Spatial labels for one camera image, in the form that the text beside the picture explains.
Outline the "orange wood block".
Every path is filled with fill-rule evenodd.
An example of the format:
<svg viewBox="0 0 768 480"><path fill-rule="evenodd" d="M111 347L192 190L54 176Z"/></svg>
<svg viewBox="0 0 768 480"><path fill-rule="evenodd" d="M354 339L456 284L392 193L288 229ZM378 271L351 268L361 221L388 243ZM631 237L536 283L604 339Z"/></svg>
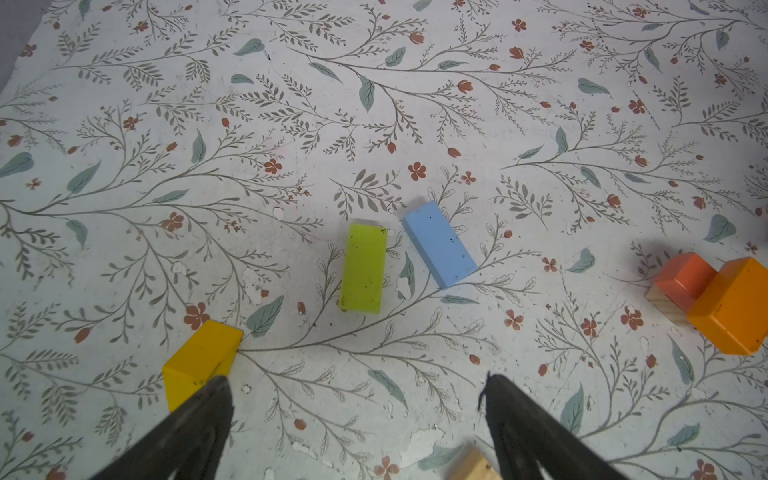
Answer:
<svg viewBox="0 0 768 480"><path fill-rule="evenodd" d="M723 264L687 319L720 352L755 354L767 336L767 268L753 258Z"/></svg>

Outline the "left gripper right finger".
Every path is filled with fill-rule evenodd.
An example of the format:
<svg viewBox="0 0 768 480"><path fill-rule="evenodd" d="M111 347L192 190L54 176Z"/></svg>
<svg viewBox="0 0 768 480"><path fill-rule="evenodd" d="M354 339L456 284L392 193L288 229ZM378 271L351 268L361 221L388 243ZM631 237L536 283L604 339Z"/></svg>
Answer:
<svg viewBox="0 0 768 480"><path fill-rule="evenodd" d="M503 479L626 479L507 377L488 375L478 405Z"/></svg>

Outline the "natural wood block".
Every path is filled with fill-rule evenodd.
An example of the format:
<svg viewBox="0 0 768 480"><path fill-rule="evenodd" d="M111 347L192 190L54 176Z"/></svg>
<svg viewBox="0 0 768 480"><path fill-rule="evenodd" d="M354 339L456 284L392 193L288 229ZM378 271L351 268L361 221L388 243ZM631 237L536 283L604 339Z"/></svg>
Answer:
<svg viewBox="0 0 768 480"><path fill-rule="evenodd" d="M471 447L467 455L453 470L449 480L501 480L501 475L489 460L476 447Z"/></svg>

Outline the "small natural wood cube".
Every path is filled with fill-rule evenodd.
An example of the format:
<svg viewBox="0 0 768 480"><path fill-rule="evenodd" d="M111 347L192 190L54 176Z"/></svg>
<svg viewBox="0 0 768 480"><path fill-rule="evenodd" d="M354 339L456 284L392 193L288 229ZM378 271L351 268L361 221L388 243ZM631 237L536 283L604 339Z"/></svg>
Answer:
<svg viewBox="0 0 768 480"><path fill-rule="evenodd" d="M646 300L653 305L665 318L677 327L691 327L686 312L670 299L660 287L652 285L645 295Z"/></svg>

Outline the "red wood block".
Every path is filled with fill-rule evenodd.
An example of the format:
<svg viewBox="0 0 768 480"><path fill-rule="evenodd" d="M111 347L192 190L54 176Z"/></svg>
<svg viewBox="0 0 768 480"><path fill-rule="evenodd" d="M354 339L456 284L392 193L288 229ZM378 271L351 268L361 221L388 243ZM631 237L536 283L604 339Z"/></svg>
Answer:
<svg viewBox="0 0 768 480"><path fill-rule="evenodd" d="M716 275L717 271L707 261L689 252L671 258L654 279L653 286L688 312Z"/></svg>

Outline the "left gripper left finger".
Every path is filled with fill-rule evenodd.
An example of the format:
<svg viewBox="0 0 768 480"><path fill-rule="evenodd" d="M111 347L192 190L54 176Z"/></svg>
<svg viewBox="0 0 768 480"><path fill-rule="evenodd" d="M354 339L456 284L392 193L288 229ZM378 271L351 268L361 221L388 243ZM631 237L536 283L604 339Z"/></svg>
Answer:
<svg viewBox="0 0 768 480"><path fill-rule="evenodd" d="M234 404L229 381L215 376L95 479L213 479Z"/></svg>

